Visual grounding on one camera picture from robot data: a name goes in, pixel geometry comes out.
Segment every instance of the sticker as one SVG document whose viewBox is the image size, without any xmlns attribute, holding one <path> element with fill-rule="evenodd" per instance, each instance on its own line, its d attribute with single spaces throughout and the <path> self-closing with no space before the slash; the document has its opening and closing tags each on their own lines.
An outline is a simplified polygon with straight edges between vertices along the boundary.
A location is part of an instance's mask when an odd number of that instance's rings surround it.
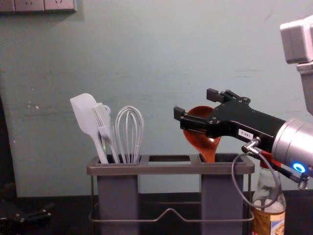
<svg viewBox="0 0 313 235">
<path fill-rule="evenodd" d="M 244 131 L 244 130 L 242 130 L 242 129 L 239 129 L 238 135 L 240 135 L 240 136 L 242 136 L 242 137 L 245 137 L 245 138 L 247 138 L 247 139 L 249 139 L 249 140 L 253 139 L 253 134 L 252 134 L 252 133 L 249 133 L 249 132 Z"/>
<path fill-rule="evenodd" d="M 284 235 L 285 220 L 271 221 L 270 222 L 270 235 Z"/>
<path fill-rule="evenodd" d="M 252 235 L 284 235 L 285 212 L 270 213 L 252 209 Z"/>
</svg>

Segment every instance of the light blue wall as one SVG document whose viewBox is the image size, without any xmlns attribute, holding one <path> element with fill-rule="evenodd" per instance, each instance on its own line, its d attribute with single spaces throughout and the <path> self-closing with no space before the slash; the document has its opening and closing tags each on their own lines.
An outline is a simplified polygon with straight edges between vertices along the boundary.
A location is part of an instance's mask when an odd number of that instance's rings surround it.
<svg viewBox="0 0 313 235">
<path fill-rule="evenodd" d="M 215 106 L 205 100 L 208 87 L 250 97 L 262 112 L 313 122 L 279 32 L 281 23 L 308 14 L 310 0 L 88 0 L 73 15 L 0 17 L 0 92 L 18 195 L 89 193 L 86 164 L 96 152 L 69 102 L 81 93 L 114 116 L 124 105 L 138 107 L 145 154 L 195 152 L 173 107 Z M 223 138 L 219 151 L 241 144 Z M 199 185 L 197 177 L 171 181 L 162 191 Z M 142 179 L 141 188 L 158 191 L 159 183 Z"/>
</svg>

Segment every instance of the gray utensil holder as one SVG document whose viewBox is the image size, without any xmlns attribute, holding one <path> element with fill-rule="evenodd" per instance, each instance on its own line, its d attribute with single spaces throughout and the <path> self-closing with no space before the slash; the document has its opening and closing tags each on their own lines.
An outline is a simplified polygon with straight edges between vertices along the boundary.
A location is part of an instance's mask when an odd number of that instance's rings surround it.
<svg viewBox="0 0 313 235">
<path fill-rule="evenodd" d="M 216 154 L 215 163 L 203 163 L 199 155 L 143 155 L 138 164 L 100 164 L 95 157 L 87 166 L 87 174 L 91 176 L 91 199 L 93 176 L 97 176 L 100 219 L 94 218 L 93 202 L 90 219 L 93 224 L 101 224 L 101 235 L 139 235 L 140 223 L 156 223 L 168 212 L 174 212 L 184 223 L 201 223 L 202 235 L 240 235 L 243 222 L 250 222 L 253 215 L 243 219 L 243 200 L 231 180 L 231 164 L 236 156 L 237 154 Z M 148 164 L 149 162 L 174 163 Z M 254 163 L 242 156 L 235 165 L 235 174 L 241 189 L 244 174 L 249 176 L 250 196 L 252 173 Z M 143 174 L 201 175 L 201 219 L 186 219 L 173 208 L 168 208 L 157 218 L 139 218 L 138 175 Z"/>
</svg>

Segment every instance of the bottle label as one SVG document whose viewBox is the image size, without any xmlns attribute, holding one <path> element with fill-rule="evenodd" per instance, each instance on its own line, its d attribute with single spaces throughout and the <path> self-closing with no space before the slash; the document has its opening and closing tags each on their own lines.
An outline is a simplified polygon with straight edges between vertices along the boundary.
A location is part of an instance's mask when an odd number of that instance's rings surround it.
<svg viewBox="0 0 313 235">
<path fill-rule="evenodd" d="M 284 235 L 285 212 L 270 213 L 252 209 L 252 235 Z"/>
</svg>

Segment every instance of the wall outlet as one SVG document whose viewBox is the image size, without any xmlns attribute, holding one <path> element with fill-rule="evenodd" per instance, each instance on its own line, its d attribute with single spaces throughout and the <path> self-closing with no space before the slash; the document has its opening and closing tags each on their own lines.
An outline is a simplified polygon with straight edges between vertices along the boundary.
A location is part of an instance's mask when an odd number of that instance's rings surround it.
<svg viewBox="0 0 313 235">
<path fill-rule="evenodd" d="M 76 11 L 76 1 L 74 0 L 45 0 L 45 10 L 65 10 Z"/>
<path fill-rule="evenodd" d="M 15 0 L 15 11 L 44 11 L 44 0 Z"/>
<path fill-rule="evenodd" d="M 14 0 L 0 0 L 0 12 L 13 12 Z"/>
</svg>

